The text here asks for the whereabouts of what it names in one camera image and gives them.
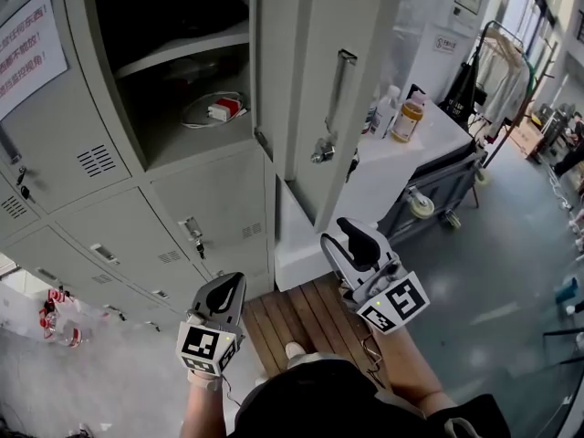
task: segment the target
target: gray floor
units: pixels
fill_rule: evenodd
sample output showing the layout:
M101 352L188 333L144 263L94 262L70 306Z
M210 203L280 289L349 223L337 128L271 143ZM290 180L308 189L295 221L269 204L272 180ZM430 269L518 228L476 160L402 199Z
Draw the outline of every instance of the gray floor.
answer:
M553 366L571 356L573 337L544 342L541 332L584 326L584 317L564 319L553 296L564 277L584 274L545 168L505 146L489 170L481 208L471 195L459 208L459 231L435 226L396 249L432 300L409 328L446 390L459 402L493 393L513 436L533 438L579 383L582 365ZM125 323L71 352L0 329L0 405L14 428L38 438L60 438L80 421L98 437L177 436L187 383L174 341ZM244 346L227 371L238 400L261 373ZM235 406L225 408L232 420ZM567 409L540 438L555 435Z
M584 368L553 366L572 355L573 336L541 336L584 326L584 317L562 315L553 293L569 275L584 282L584 273L546 166L506 145L489 171L493 180L477 189L480 209L469 193L457 211L460 230L435 226L396 246L432 301L408 327L456 400L493 393L512 435L533 438L574 392ZM575 300L583 296L580 290ZM567 410L541 437L556 434Z

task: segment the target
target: locker door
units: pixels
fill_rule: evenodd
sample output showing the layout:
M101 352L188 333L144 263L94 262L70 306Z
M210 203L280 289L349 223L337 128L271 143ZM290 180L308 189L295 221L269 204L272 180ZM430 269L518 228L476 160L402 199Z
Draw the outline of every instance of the locker door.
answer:
M94 307L113 307L130 318L147 318L159 305L104 272L44 227L10 245L4 253L32 275Z
M215 275L267 271L264 154L257 148L152 183L201 263Z
M64 0L51 0L68 70L24 100L2 120L22 159L2 159L47 212L122 179L129 173L89 94L68 28Z
M0 239L7 238L37 219L33 210L0 175Z
M171 307L186 310L205 280L134 188L64 217L81 245Z
M399 2L259 1L258 129L316 232L347 178Z

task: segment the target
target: red object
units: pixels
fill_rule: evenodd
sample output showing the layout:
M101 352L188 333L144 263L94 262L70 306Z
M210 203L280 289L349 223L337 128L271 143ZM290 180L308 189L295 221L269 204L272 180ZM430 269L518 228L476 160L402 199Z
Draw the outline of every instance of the red object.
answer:
M229 109L229 119L231 119L239 110L239 102L233 99L220 98L215 104Z

